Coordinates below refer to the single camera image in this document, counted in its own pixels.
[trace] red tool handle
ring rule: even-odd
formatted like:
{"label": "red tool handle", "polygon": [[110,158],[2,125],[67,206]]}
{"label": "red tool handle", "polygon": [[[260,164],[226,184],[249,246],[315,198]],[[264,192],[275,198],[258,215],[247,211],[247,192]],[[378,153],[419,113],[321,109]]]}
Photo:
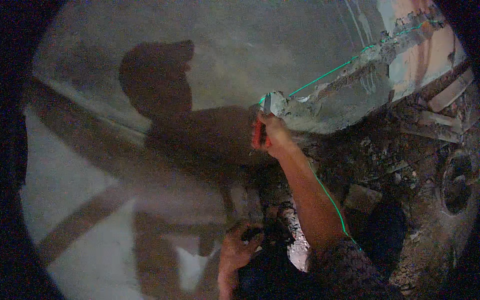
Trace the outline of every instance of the red tool handle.
{"label": "red tool handle", "polygon": [[[265,124],[263,124],[257,118],[257,122],[255,123],[255,133],[252,138],[252,144],[255,149],[260,149],[262,147],[261,142],[262,142],[262,133],[265,131],[264,128],[265,128]],[[271,145],[272,145],[272,142],[270,141],[270,138],[267,135],[265,137],[265,146],[268,148]]]}

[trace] circular hole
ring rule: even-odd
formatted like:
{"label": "circular hole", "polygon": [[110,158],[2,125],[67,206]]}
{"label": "circular hole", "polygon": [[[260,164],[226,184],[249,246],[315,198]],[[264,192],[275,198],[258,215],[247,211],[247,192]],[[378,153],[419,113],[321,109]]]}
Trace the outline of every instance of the circular hole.
{"label": "circular hole", "polygon": [[472,173],[472,163],[468,156],[457,155],[452,158],[445,171],[442,195],[448,211],[456,215],[467,206],[471,189],[467,180]]}

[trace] hand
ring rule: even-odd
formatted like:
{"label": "hand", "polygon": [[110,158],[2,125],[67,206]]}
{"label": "hand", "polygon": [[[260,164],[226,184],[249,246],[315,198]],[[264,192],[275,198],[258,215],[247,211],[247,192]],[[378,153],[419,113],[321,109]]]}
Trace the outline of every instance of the hand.
{"label": "hand", "polygon": [[220,265],[218,267],[219,276],[229,277],[238,269],[248,264],[252,254],[260,246],[264,238],[263,234],[255,236],[248,244],[240,239],[242,234],[249,227],[261,227],[258,224],[249,224],[241,222],[232,228],[222,244],[220,251]]}
{"label": "hand", "polygon": [[262,145],[261,149],[267,151],[271,156],[279,159],[285,154],[288,149],[295,147],[295,143],[292,141],[290,132],[285,125],[285,121],[276,116],[267,116],[264,112],[259,111],[257,118],[265,124],[265,130],[267,136],[270,138],[272,145],[266,147]]}

